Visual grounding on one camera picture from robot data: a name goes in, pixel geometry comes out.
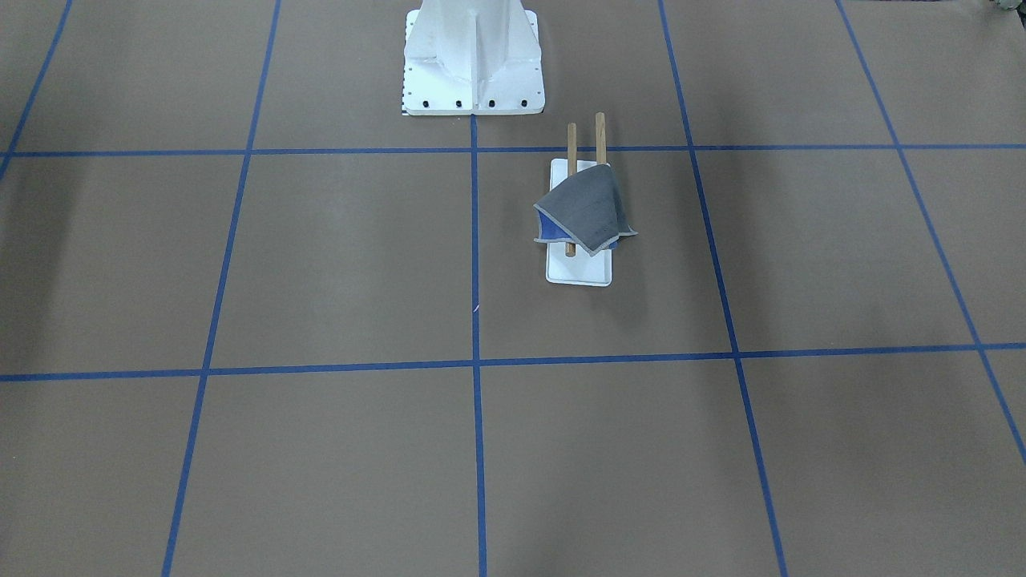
wooden stick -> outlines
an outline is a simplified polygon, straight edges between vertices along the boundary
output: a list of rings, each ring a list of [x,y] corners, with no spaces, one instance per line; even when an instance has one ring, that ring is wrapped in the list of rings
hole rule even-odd
[[[605,164],[605,113],[595,115],[595,160]]]
[[[566,178],[577,174],[577,124],[570,122],[566,125]],[[566,256],[573,258],[577,255],[577,244],[566,243]]]

white tray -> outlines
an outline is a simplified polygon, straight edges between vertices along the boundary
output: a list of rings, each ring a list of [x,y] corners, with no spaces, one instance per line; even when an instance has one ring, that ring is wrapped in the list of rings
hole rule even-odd
[[[578,172],[596,166],[594,160],[578,160]],[[552,160],[549,172],[549,190],[566,180],[566,159]],[[578,248],[577,255],[566,256],[565,242],[549,242],[545,258],[545,278],[557,284],[583,284],[608,286],[613,282],[613,251],[599,251],[589,257],[587,251]]]

floor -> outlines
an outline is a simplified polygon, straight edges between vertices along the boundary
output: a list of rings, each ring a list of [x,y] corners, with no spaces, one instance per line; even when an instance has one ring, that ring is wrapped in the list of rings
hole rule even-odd
[[[529,0],[544,114],[410,118],[418,4],[0,1],[0,575],[1026,574],[1014,13]]]

blue tape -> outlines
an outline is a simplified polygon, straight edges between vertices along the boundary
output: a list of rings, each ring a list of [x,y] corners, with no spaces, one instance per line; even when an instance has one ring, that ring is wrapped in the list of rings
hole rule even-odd
[[[470,117],[471,348],[474,364],[474,454],[477,465],[477,573],[488,575],[484,491],[484,415],[481,407],[480,235],[478,228],[477,116]]]
[[[912,194],[915,196],[915,202],[918,204],[919,213],[922,215],[922,220],[926,224],[926,230],[930,232],[930,238],[933,240],[934,247],[937,249],[937,256],[941,259],[941,265],[944,267],[944,273],[947,275],[948,282],[951,284],[951,291],[955,295],[955,300],[958,301],[958,308],[961,309],[962,317],[965,320],[965,325],[969,328],[970,335],[973,337],[973,343],[975,343],[977,351],[979,352],[980,360],[983,362],[984,371],[987,374],[987,379],[990,381],[990,386],[994,391],[994,396],[997,398],[998,406],[1000,406],[1001,413],[1003,413],[1004,420],[1009,425],[1009,431],[1012,433],[1012,437],[1015,439],[1016,446],[1019,449],[1019,456],[1022,458],[1023,464],[1026,464],[1026,444],[1023,443],[1023,437],[1019,432],[1019,427],[1016,425],[1015,418],[1009,410],[1008,402],[1004,398],[1004,392],[1001,390],[1001,385],[997,382],[997,377],[994,375],[994,372],[990,367],[990,359],[987,358],[986,347],[984,347],[983,342],[980,340],[976,323],[973,322],[973,316],[969,311],[969,305],[966,305],[965,299],[962,297],[961,288],[958,287],[958,281],[955,279],[951,263],[948,261],[948,257],[944,252],[944,246],[941,244],[941,238],[937,234],[937,229],[934,227],[934,221],[930,218],[930,211],[926,209],[926,203],[922,199],[922,194],[919,191],[919,185],[916,183],[915,176],[912,174],[912,167],[908,162],[908,158],[905,156],[905,147],[903,147],[901,141],[898,140],[898,132],[895,130],[894,123],[891,121],[891,115],[887,113],[886,106],[883,105],[883,98],[880,95],[880,90],[876,85],[876,81],[873,79],[873,75],[869,71],[869,63],[866,61],[866,56],[862,51],[862,46],[859,44],[859,39],[855,34],[855,28],[852,26],[852,21],[847,17],[847,11],[844,9],[844,4],[841,0],[834,0],[834,4],[837,6],[841,20],[844,22],[844,28],[847,29],[847,35],[852,39],[852,45],[855,47],[855,51],[859,56],[859,63],[862,65],[862,71],[866,75],[866,80],[869,82],[869,86],[873,91],[873,98],[876,99],[876,105],[879,107],[880,114],[883,116],[883,122],[886,124],[887,132],[891,133],[891,140],[894,142],[895,148],[898,151],[898,157],[901,159],[902,167],[905,169],[905,176],[908,178],[908,184],[912,188]]]
[[[15,152],[14,158],[79,158],[105,156],[242,156],[242,149],[195,150],[57,150],[48,152]]]
[[[64,35],[65,26],[68,24],[68,14],[71,12],[72,2],[73,0],[65,2],[64,11],[61,12],[61,20],[57,21],[57,28],[53,32],[53,39],[50,40],[50,47],[46,50],[46,57],[43,59],[43,66],[40,67],[39,74],[36,75],[36,81],[32,85],[32,90],[29,91],[29,100],[25,102],[25,108],[22,109],[22,116],[17,119],[17,126],[14,127],[14,133],[11,134],[10,144],[7,145],[7,154],[0,161],[0,180],[3,180],[3,176],[7,172],[10,159],[13,158],[13,153],[17,149],[17,142],[22,140],[22,131],[25,130],[25,124],[29,121],[32,106],[36,104],[39,88],[43,85],[43,78],[46,77],[46,71],[50,69],[50,63],[53,62],[53,53],[56,52],[61,36]]]
[[[623,146],[608,146],[606,150],[609,152],[683,152],[687,150],[686,146],[682,145],[623,145]],[[491,147],[479,147],[478,152],[484,154],[517,154],[517,153],[534,153],[534,152],[565,152],[566,147],[563,146],[491,146]],[[595,152],[595,147],[593,146],[579,146],[578,152]]]
[[[894,145],[700,145],[701,152],[759,150],[894,150]]]
[[[258,148],[252,154],[258,156],[277,156],[289,154],[466,154],[467,147],[440,148]]]
[[[902,144],[905,150],[1026,150],[1026,144],[940,144],[910,145]]]
[[[882,354],[924,354],[942,352],[975,351],[974,344],[962,345],[916,345],[905,347],[854,347],[840,349],[783,349],[740,351],[735,354],[723,352],[690,352],[665,354],[619,354],[595,356],[537,356],[505,358],[472,358],[452,360],[421,360],[399,362],[351,362],[332,364],[286,364],[268,367],[224,367],[209,369],[166,369],[155,371],[96,371],[82,373],[26,373],[0,375],[0,383],[26,383],[46,381],[90,381],[104,379],[156,379],[169,377],[199,377],[204,373],[211,377],[239,375],[288,375],[303,373],[356,373],[365,371],[420,371],[431,369],[467,369],[479,367],[527,367],[535,364],[593,364],[617,362],[673,362],[690,360],[725,360],[738,356],[746,358],[787,358],[817,356],[872,356]],[[1026,350],[1024,343],[989,343],[986,350]]]
[[[716,286],[719,291],[720,305],[723,308],[723,320],[726,323],[726,333],[731,341],[731,352],[735,357],[734,361],[738,375],[738,384],[741,388],[742,399],[744,400],[745,418],[748,421],[748,432],[752,441],[752,453],[755,457],[755,465],[759,473],[759,484],[762,488],[762,500],[766,509],[766,518],[770,523],[774,549],[777,553],[777,566],[780,570],[781,577],[787,577],[787,561],[784,556],[784,545],[780,536],[780,528],[777,524],[777,513],[773,503],[773,494],[770,491],[770,478],[765,470],[765,463],[762,456],[762,446],[759,443],[758,428],[755,424],[755,414],[752,411],[751,401],[748,397],[748,384],[745,380],[745,372],[742,367],[741,357],[738,356],[738,337],[734,328],[734,316],[731,313],[731,304],[726,296],[726,284],[723,282],[723,271],[720,268],[719,254],[716,249],[716,237],[713,234],[712,221],[709,217],[709,205],[706,202],[705,187],[702,184],[702,171],[699,167],[698,154],[695,150],[695,139],[692,134],[690,121],[687,118],[687,106],[684,103],[684,90],[680,83],[677,57],[673,49],[673,39],[670,35],[670,26],[666,16],[666,4],[663,0],[659,0],[659,15],[663,24],[663,35],[666,38],[666,51],[670,59],[670,70],[673,72],[673,84],[677,91],[677,104],[680,107],[680,120],[683,124],[684,137],[687,141],[688,156],[692,161],[692,170],[695,172],[695,187],[698,191],[699,203],[702,207],[702,221],[705,224],[706,237],[709,242],[709,253],[712,256],[713,270],[716,273]]]
[[[193,407],[192,424],[189,427],[189,439],[186,443],[186,453],[182,462],[182,475],[179,479],[179,491],[174,499],[174,512],[171,514],[171,527],[167,535],[167,548],[164,551],[162,577],[170,577],[171,565],[174,561],[174,547],[177,542],[179,527],[182,522],[182,510],[185,507],[186,491],[189,487],[189,471],[192,467],[193,451],[196,447],[196,435],[199,431],[200,417],[203,413],[203,397],[206,393],[207,376],[210,361],[213,358],[213,345],[218,337],[218,324],[221,319],[221,308],[225,298],[225,286],[228,283],[228,270],[232,262],[232,251],[235,247],[235,235],[239,225],[239,215],[242,210],[242,198],[246,188],[246,178],[249,172],[249,161],[252,158],[253,142],[256,139],[256,125],[260,122],[260,110],[264,100],[264,89],[267,86],[268,71],[271,67],[271,55],[274,52],[274,38],[278,30],[278,17],[281,14],[281,0],[275,0],[274,12],[271,15],[271,30],[268,32],[267,48],[264,51],[264,65],[261,69],[260,82],[256,86],[256,98],[253,102],[252,118],[249,123],[249,136],[246,140],[246,153],[242,157],[242,168],[239,171],[239,185],[235,193],[235,204],[232,208],[232,222],[228,228],[228,240],[225,244],[225,256],[221,264],[221,275],[218,280],[218,293],[213,301],[213,311],[210,314],[210,328],[207,332],[206,348],[203,353],[202,374],[196,387],[196,402]]]

cloth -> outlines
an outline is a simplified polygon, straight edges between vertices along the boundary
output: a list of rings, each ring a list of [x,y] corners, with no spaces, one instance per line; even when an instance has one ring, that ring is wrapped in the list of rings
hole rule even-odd
[[[622,236],[637,234],[627,224],[620,185],[608,164],[586,168],[542,197],[536,242],[574,242],[594,257]]]

